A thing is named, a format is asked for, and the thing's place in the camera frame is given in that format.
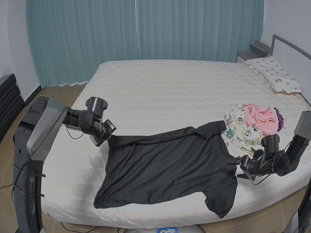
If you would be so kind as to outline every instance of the quilted mattress cover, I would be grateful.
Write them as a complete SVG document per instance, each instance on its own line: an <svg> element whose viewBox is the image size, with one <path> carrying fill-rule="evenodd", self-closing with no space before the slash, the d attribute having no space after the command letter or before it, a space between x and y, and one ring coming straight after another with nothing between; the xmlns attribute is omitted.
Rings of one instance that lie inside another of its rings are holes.
<svg viewBox="0 0 311 233"><path fill-rule="evenodd" d="M99 66L72 108L86 109L85 102L91 96L109 103L103 120L108 118L116 125L117 135L152 135L198 127L223 120L225 111L236 103L263 103L277 107L288 120L288 128L279 132L280 149L291 141L301 111L309 109L299 94L274 92L246 64L213 61L106 62ZM71 134L80 136L76 131ZM232 143L228 150L233 156L245 154ZM160 204L95 209L93 202L105 178L107 158L107 142L98 148L87 135L73 140L62 126L43 167L43 211L62 222L122 228L220 221L206 207L201 192ZM309 146L293 173L284 177L271 175L258 186L238 179L234 205L222 220L263 209L304 187L311 174L310 161Z"/></svg>

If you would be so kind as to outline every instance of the white wall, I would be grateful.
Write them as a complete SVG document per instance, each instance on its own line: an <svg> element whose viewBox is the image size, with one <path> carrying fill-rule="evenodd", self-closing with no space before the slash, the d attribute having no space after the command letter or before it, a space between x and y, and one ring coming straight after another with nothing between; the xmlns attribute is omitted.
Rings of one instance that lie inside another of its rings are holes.
<svg viewBox="0 0 311 233"><path fill-rule="evenodd" d="M311 0L265 0L261 42L274 34L311 54Z"/></svg>
<svg viewBox="0 0 311 233"><path fill-rule="evenodd" d="M0 75L14 73L26 100L39 86L26 25L26 0L0 0Z"/></svg>

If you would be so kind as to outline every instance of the headboard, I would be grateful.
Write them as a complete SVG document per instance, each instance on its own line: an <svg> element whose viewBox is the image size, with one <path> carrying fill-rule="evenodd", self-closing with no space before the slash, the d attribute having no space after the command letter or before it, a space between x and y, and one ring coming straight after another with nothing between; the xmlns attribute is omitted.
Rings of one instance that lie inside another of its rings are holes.
<svg viewBox="0 0 311 233"><path fill-rule="evenodd" d="M301 95L311 106L311 56L275 34L270 54L301 84Z"/></svg>

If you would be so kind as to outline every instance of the white floral pillow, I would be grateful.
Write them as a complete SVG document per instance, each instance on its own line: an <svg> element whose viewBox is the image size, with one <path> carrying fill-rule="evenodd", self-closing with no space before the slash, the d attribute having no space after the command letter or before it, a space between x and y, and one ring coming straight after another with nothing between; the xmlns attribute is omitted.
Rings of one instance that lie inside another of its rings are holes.
<svg viewBox="0 0 311 233"><path fill-rule="evenodd" d="M291 93L302 92L303 90L295 78L286 72L272 56L250 59L243 63L259 72L268 84L278 92Z"/></svg>

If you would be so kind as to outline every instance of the teal curtain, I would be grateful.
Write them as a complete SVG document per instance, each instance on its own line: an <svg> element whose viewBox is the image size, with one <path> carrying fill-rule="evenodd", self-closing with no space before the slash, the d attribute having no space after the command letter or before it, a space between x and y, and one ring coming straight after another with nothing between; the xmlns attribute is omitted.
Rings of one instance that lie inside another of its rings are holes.
<svg viewBox="0 0 311 233"><path fill-rule="evenodd" d="M264 0L137 0L139 59L235 62L261 40Z"/></svg>
<svg viewBox="0 0 311 233"><path fill-rule="evenodd" d="M135 0L27 0L42 87L90 80L99 64L137 59Z"/></svg>

